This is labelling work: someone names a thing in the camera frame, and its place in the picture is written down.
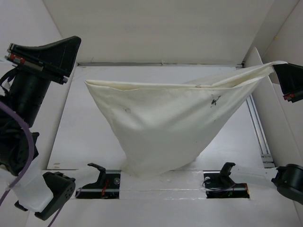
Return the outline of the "cream pillowcase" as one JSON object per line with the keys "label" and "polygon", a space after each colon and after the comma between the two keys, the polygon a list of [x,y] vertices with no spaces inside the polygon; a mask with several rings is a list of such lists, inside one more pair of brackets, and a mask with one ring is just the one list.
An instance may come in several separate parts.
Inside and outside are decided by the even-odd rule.
{"label": "cream pillowcase", "polygon": [[122,171],[149,177],[193,162],[283,61],[182,84],[86,80],[125,153]]}

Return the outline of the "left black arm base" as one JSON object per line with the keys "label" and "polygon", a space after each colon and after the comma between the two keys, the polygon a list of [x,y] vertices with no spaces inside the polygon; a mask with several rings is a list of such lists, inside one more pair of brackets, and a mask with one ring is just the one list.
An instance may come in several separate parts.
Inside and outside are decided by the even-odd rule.
{"label": "left black arm base", "polygon": [[121,171],[106,170],[95,163],[77,170],[75,198],[119,199]]}

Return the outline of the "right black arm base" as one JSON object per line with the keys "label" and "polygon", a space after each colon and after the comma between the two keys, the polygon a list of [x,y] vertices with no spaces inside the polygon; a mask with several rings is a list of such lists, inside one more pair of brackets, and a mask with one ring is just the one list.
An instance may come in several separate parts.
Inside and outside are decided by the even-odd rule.
{"label": "right black arm base", "polygon": [[231,178],[231,169],[235,163],[227,162],[221,170],[206,170],[203,172],[202,187],[205,188],[207,199],[249,199],[246,183],[235,183]]}

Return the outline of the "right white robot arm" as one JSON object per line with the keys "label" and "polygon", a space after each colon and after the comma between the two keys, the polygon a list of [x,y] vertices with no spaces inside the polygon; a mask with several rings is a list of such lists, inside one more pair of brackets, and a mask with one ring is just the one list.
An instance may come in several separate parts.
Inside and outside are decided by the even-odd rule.
{"label": "right white robot arm", "polygon": [[[273,66],[277,74],[284,100],[295,103],[303,99],[303,67],[291,63]],[[284,197],[303,203],[303,167],[288,164],[277,168],[271,182]]]}

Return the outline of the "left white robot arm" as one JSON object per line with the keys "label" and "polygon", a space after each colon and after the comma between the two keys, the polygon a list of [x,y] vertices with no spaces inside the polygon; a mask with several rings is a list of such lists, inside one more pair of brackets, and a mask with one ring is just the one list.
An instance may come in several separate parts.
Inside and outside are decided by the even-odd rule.
{"label": "left white robot arm", "polygon": [[11,44],[6,59],[14,67],[0,79],[0,176],[6,192],[17,196],[15,206],[40,220],[58,214],[75,190],[75,179],[39,169],[31,132],[52,82],[65,84],[72,73],[81,39],[77,36],[42,46]]}

